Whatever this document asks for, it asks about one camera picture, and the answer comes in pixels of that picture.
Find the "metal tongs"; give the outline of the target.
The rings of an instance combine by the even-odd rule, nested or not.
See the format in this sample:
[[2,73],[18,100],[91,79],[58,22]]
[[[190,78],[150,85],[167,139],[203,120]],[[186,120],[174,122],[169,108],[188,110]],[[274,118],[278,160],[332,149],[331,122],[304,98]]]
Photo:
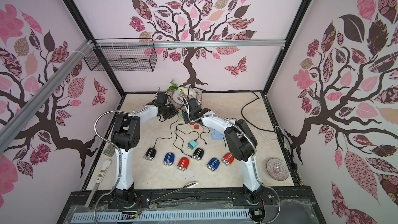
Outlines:
[[191,200],[198,200],[200,196],[187,196],[187,197],[180,197],[177,198],[176,195],[182,194],[182,191],[185,189],[188,189],[192,186],[195,186],[198,184],[198,181],[192,181],[190,183],[187,183],[181,188],[178,188],[174,191],[171,191],[169,193],[166,193],[156,199],[153,199],[150,201],[150,204],[156,205],[156,204],[164,204],[164,203],[176,203],[176,202],[184,202],[184,201],[191,201]]

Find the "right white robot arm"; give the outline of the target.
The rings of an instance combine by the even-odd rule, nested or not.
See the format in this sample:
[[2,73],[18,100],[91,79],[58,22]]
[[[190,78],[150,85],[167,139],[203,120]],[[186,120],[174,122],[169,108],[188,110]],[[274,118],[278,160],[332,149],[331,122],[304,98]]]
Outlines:
[[258,143],[247,122],[230,120],[207,108],[202,109],[195,98],[184,99],[183,105],[189,122],[200,123],[224,134],[230,153],[242,164],[244,188],[254,196],[261,194],[263,185],[255,161]]

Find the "beige power strip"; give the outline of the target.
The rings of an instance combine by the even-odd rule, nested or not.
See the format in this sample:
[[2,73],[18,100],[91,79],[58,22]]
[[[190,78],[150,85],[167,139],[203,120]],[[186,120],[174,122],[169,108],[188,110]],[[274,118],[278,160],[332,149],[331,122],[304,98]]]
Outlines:
[[204,128],[203,128],[200,124],[195,123],[195,122],[189,123],[188,126],[189,126],[192,130],[194,130],[194,131],[196,131],[196,132],[198,132],[198,133],[202,133],[202,132],[204,131]]

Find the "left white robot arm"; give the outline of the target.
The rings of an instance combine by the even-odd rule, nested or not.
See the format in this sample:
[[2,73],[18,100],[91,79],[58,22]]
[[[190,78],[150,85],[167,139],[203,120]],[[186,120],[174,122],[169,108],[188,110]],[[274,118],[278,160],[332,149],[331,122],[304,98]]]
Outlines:
[[170,96],[158,92],[143,109],[133,112],[120,111],[117,114],[111,134],[111,141],[117,147],[116,189],[127,191],[133,187],[134,179],[130,165],[133,162],[134,149],[140,142],[141,125],[152,118],[164,115],[170,104]]

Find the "blue square power cube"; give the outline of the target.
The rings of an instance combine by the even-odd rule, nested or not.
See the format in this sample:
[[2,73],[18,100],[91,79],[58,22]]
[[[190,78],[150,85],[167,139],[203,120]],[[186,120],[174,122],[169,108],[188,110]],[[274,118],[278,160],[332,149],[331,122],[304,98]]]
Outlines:
[[211,137],[213,140],[224,140],[224,134],[211,128],[210,129]]

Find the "red electric shaver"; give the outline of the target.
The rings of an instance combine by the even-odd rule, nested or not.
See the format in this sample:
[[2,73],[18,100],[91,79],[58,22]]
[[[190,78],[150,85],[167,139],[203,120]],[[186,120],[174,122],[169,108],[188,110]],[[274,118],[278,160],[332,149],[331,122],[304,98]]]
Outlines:
[[230,153],[227,152],[223,157],[222,157],[222,162],[225,166],[229,166],[234,162],[235,158],[234,156]]
[[177,165],[177,169],[181,171],[187,170],[190,160],[187,157],[182,157]]

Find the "blue electric shaver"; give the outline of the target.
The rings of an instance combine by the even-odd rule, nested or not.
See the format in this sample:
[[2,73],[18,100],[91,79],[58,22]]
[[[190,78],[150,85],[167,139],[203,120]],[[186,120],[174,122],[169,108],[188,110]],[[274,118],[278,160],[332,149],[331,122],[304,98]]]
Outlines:
[[218,158],[211,158],[210,161],[207,164],[207,168],[214,172],[215,170],[217,170],[217,168],[220,166],[220,161]]
[[174,164],[174,160],[175,160],[175,155],[172,152],[168,152],[163,160],[163,164],[165,166],[172,166]]

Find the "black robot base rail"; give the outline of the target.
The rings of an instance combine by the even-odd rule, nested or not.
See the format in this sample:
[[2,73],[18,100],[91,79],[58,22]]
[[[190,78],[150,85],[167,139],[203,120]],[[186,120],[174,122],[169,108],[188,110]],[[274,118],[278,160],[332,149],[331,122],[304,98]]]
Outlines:
[[325,219],[310,187],[275,187],[275,191],[265,190],[257,203],[248,203],[242,188],[188,188],[177,198],[200,196],[198,200],[150,204],[174,189],[138,189],[136,202],[131,207],[122,207],[111,196],[105,196],[98,205],[85,207],[90,195],[88,191],[70,194],[58,224],[70,224],[74,213],[101,213],[130,211],[141,214],[143,211],[174,211],[197,209],[248,209],[251,220],[191,220],[168,222],[131,222],[117,224],[324,224]]

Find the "aluminium rail left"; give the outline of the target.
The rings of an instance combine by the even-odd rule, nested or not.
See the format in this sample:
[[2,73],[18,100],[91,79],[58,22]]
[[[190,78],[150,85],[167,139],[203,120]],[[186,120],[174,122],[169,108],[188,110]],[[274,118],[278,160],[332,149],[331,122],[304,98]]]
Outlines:
[[1,130],[1,153],[16,139],[26,124],[33,118],[35,113],[44,105],[45,101],[52,95],[66,76],[94,47],[92,40],[85,40],[70,58],[63,63],[57,72],[39,88],[38,92],[24,105],[21,111]]

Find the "black electric shaver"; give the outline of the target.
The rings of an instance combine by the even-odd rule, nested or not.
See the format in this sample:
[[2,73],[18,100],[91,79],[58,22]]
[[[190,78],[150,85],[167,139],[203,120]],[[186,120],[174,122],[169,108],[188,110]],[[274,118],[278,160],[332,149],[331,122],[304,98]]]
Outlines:
[[197,161],[200,161],[203,158],[203,156],[204,156],[204,150],[202,148],[197,148],[192,155],[193,159]]
[[144,159],[148,160],[148,161],[152,161],[155,156],[156,156],[157,150],[155,148],[149,148],[145,155],[144,155]]

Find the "white plate with red print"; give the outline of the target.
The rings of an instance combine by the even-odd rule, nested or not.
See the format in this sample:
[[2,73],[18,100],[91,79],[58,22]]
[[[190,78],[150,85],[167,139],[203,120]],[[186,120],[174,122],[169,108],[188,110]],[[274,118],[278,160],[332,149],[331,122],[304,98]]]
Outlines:
[[182,105],[184,103],[184,95],[187,99],[196,98],[198,92],[190,87],[179,87],[172,92],[173,103]]

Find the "glass spice jar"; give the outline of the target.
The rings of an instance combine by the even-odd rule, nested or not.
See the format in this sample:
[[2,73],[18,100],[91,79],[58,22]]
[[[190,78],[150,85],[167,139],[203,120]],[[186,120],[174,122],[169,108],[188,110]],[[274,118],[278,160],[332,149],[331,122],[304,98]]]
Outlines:
[[107,145],[106,148],[104,148],[103,155],[111,158],[115,154],[115,152],[116,152],[115,147],[109,144]]

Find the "teal USB charger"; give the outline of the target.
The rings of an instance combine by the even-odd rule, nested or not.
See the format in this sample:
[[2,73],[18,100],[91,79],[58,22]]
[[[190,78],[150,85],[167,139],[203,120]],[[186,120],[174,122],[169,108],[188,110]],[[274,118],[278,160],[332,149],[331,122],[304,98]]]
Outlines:
[[197,142],[195,141],[195,140],[192,140],[192,141],[190,141],[189,143],[188,143],[188,148],[189,149],[195,149],[195,148],[197,148],[197,146],[198,146],[198,144],[197,144]]

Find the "green leaf sprig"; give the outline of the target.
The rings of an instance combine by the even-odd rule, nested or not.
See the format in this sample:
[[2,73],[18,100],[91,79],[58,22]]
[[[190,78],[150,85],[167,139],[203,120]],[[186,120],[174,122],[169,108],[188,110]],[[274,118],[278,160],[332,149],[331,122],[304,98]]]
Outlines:
[[168,89],[166,90],[167,92],[173,91],[173,90],[177,90],[178,86],[177,84],[174,82],[174,80],[172,79],[170,81],[171,85],[168,87]]

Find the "floral rectangular tray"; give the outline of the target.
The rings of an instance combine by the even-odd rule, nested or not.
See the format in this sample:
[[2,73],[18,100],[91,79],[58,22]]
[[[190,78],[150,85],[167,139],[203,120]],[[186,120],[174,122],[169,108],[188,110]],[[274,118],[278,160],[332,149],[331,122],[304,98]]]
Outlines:
[[[202,91],[201,91],[201,90],[198,90],[198,89],[195,89],[195,88],[192,88],[192,89],[194,89],[194,90],[196,90],[196,91],[198,92],[198,96],[197,96],[195,99],[198,100],[199,102],[202,102]],[[167,94],[170,95],[171,98],[172,98],[172,92],[173,92],[173,91],[167,92]],[[172,100],[172,104],[173,104],[177,109],[182,108],[183,105],[184,105],[184,103],[183,103],[182,105],[175,104],[175,103],[173,103],[173,100]]]

